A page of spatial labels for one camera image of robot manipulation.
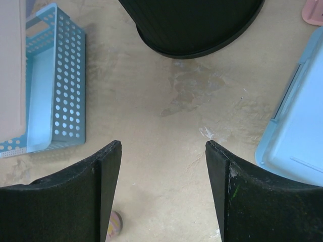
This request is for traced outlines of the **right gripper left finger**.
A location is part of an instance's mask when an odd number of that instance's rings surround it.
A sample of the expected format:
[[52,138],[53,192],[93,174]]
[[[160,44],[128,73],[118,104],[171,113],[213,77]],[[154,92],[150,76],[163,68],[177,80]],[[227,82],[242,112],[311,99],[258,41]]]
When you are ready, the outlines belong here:
[[105,241],[122,144],[28,185],[1,188],[1,241]]

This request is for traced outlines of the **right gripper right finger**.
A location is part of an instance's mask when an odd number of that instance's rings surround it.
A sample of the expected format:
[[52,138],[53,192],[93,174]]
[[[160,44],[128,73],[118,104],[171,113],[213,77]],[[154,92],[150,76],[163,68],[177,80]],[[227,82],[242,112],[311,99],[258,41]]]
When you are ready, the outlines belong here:
[[215,141],[205,148],[222,241],[322,241],[322,187],[273,174]]

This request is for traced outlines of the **blue perforated plastic basket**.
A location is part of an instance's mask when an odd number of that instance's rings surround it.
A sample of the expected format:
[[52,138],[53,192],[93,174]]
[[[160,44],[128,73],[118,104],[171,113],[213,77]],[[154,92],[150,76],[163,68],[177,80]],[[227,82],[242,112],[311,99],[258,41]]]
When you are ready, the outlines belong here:
[[255,151],[258,166],[322,186],[322,27],[310,36]]

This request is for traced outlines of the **light blue basket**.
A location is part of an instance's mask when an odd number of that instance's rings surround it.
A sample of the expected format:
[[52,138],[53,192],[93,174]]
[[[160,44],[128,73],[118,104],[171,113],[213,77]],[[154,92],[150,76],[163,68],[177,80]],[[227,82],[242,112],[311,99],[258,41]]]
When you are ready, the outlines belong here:
[[30,16],[26,38],[26,132],[1,143],[1,158],[85,142],[86,35],[57,4]]

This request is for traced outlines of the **white perforated plastic basket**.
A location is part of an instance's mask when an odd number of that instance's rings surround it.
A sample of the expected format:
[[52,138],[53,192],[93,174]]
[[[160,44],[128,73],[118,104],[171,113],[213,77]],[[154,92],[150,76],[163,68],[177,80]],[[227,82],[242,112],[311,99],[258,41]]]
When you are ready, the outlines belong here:
[[26,2],[1,1],[1,142],[26,129]]

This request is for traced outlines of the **large black plastic bucket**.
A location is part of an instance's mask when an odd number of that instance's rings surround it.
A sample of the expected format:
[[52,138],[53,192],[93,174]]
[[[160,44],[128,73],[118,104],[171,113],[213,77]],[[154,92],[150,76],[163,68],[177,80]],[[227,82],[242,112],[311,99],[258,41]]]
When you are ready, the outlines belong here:
[[240,37],[258,16],[260,0],[123,0],[142,41],[174,59],[214,53]]

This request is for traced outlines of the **pink perforated plastic basket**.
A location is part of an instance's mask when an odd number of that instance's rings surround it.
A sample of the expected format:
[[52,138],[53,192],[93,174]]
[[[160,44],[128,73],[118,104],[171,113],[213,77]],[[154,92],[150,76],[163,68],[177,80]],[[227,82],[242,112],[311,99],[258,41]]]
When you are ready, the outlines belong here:
[[323,0],[307,0],[302,11],[302,19],[310,24],[322,26]]

